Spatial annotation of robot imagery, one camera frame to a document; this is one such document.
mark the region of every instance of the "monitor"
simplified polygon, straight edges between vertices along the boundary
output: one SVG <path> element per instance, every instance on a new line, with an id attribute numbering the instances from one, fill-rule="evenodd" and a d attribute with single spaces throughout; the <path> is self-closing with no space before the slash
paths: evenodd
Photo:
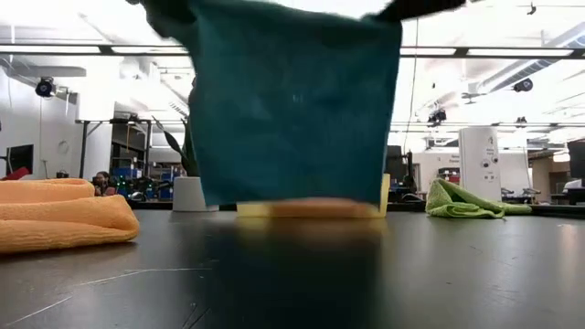
<path id="1" fill-rule="evenodd" d="M 585 178 L 585 141 L 570 142 L 569 148 L 569 167 L 570 175 L 573 178 Z"/>
<path id="2" fill-rule="evenodd" d="M 33 174 L 34 154 L 35 147 L 33 144 L 6 148 L 6 175 L 10 175 L 23 167 L 30 174 Z"/>
<path id="3" fill-rule="evenodd" d="M 402 181 L 407 174 L 407 167 L 402 156 L 402 147 L 397 145 L 388 146 L 384 173 L 390 174 L 390 179 L 397 179 L 398 181 Z"/>

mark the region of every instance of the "wall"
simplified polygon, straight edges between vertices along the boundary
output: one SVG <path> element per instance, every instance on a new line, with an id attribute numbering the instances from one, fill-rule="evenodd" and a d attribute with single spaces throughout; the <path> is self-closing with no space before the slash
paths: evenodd
<path id="1" fill-rule="evenodd" d="M 77 119 L 100 121 L 113 118 L 121 58 L 89 58 L 86 77 L 80 86 Z M 101 170 L 110 168 L 112 125 L 92 123 L 88 127 L 83 178 L 91 179 Z"/>
<path id="2" fill-rule="evenodd" d="M 5 155 L 6 147 L 32 143 L 33 175 L 28 179 L 55 177 L 59 170 L 77 176 L 81 131 L 75 123 L 76 112 L 76 105 L 66 107 L 58 98 L 41 99 L 32 87 L 8 78 L 0 69 L 0 154 Z M 0 161 L 0 177 L 5 175 L 5 166 Z"/>
<path id="3" fill-rule="evenodd" d="M 532 180 L 534 188 L 540 191 L 538 201 L 550 201 L 550 175 L 553 161 L 551 158 L 537 159 L 532 162 Z"/>
<path id="4" fill-rule="evenodd" d="M 437 150 L 412 155 L 412 162 L 420 165 L 420 186 L 422 192 L 429 192 L 437 171 L 443 167 L 459 167 L 459 150 Z M 526 154 L 522 152 L 500 152 L 500 176 L 502 187 L 521 193 L 532 182 L 528 175 Z"/>
<path id="5" fill-rule="evenodd" d="M 151 148 L 150 161 L 155 163 L 180 163 L 181 156 L 170 147 Z"/>
<path id="6" fill-rule="evenodd" d="M 553 161 L 552 167 L 550 168 L 552 173 L 562 173 L 562 172 L 569 172 L 570 171 L 570 162 L 562 162 L 556 163 Z"/>
<path id="7" fill-rule="evenodd" d="M 141 125 L 141 127 L 145 131 L 147 130 L 146 124 Z M 116 123 L 112 124 L 112 141 L 122 145 L 127 144 L 130 147 L 143 151 L 146 135 L 127 124 Z"/>
<path id="8" fill-rule="evenodd" d="M 179 145 L 183 145 L 184 133 L 172 133 Z M 150 161 L 157 163 L 180 163 L 181 156 L 173 151 L 166 142 L 163 133 L 153 133 L 151 137 Z"/>

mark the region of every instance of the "black table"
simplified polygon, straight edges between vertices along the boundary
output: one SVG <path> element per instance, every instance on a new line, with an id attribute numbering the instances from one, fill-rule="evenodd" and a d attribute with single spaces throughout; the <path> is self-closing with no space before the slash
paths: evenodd
<path id="1" fill-rule="evenodd" d="M 583 221 L 137 215 L 134 243 L 0 259 L 0 327 L 585 324 Z"/>
<path id="2" fill-rule="evenodd" d="M 569 204 L 572 206 L 585 203 L 585 187 L 568 188 L 567 195 L 569 196 Z"/>
<path id="3" fill-rule="evenodd" d="M 568 205 L 570 201 L 569 196 L 564 193 L 551 194 L 550 199 L 554 201 L 554 203 L 556 203 L 557 205 L 563 204 Z"/>
<path id="4" fill-rule="evenodd" d="M 530 205 L 533 196 L 502 196 L 502 201 L 513 205 Z"/>

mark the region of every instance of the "cable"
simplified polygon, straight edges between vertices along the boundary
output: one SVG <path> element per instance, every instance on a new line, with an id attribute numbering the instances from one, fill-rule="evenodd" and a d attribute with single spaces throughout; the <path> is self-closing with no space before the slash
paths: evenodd
<path id="1" fill-rule="evenodd" d="M 4 58 L 0 58 L 1 60 L 3 60 L 4 62 L 6 62 L 6 64 L 8 64 L 9 67 L 9 71 L 8 71 L 8 76 L 7 76 L 7 80 L 8 80 L 8 104 L 10 105 L 10 112 L 14 113 L 15 111 L 15 107 L 14 107 L 14 103 L 12 102 L 12 90 L 10 89 L 10 75 L 12 73 L 12 71 L 14 70 L 14 68 L 12 67 L 12 64 L 10 64 L 6 59 Z M 11 148 L 8 147 L 7 148 L 8 151 L 6 152 L 6 164 L 8 165 L 8 170 L 10 171 L 10 174 L 12 174 L 12 162 L 10 161 L 10 153 L 11 153 Z"/>
<path id="2" fill-rule="evenodd" d="M 40 161 L 45 166 L 45 177 L 48 178 L 47 174 L 47 160 L 43 158 L 43 98 L 40 98 L 40 103 L 38 104 L 38 114 L 39 114 L 39 122 L 38 122 L 38 157 Z"/>
<path id="3" fill-rule="evenodd" d="M 416 49 L 419 48 L 419 19 L 417 18 L 417 34 L 415 36 L 415 40 L 414 40 L 414 46 Z M 409 116 L 409 122 L 407 123 L 406 126 L 406 134 L 404 135 L 404 145 L 402 146 L 402 152 L 404 154 L 406 154 L 406 141 L 409 139 L 409 129 L 410 129 L 410 121 L 412 120 L 412 113 L 413 113 L 413 109 L 412 107 L 414 106 L 414 84 L 416 82 L 417 79 L 417 64 L 419 63 L 419 59 L 417 58 L 418 55 L 418 50 L 417 52 L 414 53 L 414 70 L 412 72 L 412 90 L 410 91 L 410 116 Z"/>
<path id="4" fill-rule="evenodd" d="M 69 114 L 69 89 L 67 89 L 67 93 L 65 94 L 65 120 L 67 120 L 67 116 Z"/>
<path id="5" fill-rule="evenodd" d="M 24 76 L 24 75 L 22 75 L 22 74 L 18 74 L 18 72 L 16 72 L 15 68 L 12 66 L 12 64 L 10 64 L 10 62 L 8 62 L 8 61 L 6 60 L 6 58 L 0 58 L 0 60 L 3 60 L 3 61 L 4 61 L 4 63 L 6 63 L 6 64 L 8 65 L 8 67 L 11 69 L 11 71 L 9 71 L 9 72 L 11 72 L 11 74 L 8 74 L 8 78 L 10 78 L 10 76 L 11 76 L 12 74 L 16 74 L 18 77 L 20 77 L 20 78 L 22 78 L 22 79 L 24 79 L 24 80 L 26 80 L 26 81 L 28 81 L 28 82 L 30 82 L 30 83 L 33 83 L 33 84 L 37 85 L 37 81 L 34 81 L 34 80 L 32 80 L 31 78 L 25 77 L 25 76 Z M 28 66 L 28 65 L 27 65 L 27 64 L 26 64 L 24 61 L 22 61 L 22 60 L 19 60 L 18 62 L 19 62 L 20 64 L 24 65 L 25 67 L 27 67 L 27 69 L 29 69 L 29 70 L 30 70 L 30 67 L 29 67 L 29 66 Z"/>
<path id="6" fill-rule="evenodd" d="M 528 150 L 526 149 L 525 146 L 522 146 L 522 155 L 524 156 L 524 159 L 525 159 L 526 177 L 528 178 L 528 187 L 532 188 L 532 180 L 530 179 L 530 163 L 528 161 Z"/>
<path id="7" fill-rule="evenodd" d="M 130 125 L 126 123 L 126 153 L 128 153 L 128 147 L 130 145 Z"/>

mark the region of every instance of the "white appliance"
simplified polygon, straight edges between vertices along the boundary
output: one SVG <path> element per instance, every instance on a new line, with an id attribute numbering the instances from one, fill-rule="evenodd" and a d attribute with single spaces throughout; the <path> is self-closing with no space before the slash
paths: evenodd
<path id="1" fill-rule="evenodd" d="M 461 186 L 490 201 L 502 201 L 497 130 L 471 127 L 459 132 Z"/>
<path id="2" fill-rule="evenodd" d="M 178 176 L 175 177 L 173 182 L 173 211 L 204 212 L 219 210 L 219 206 L 206 205 L 201 178 Z"/>

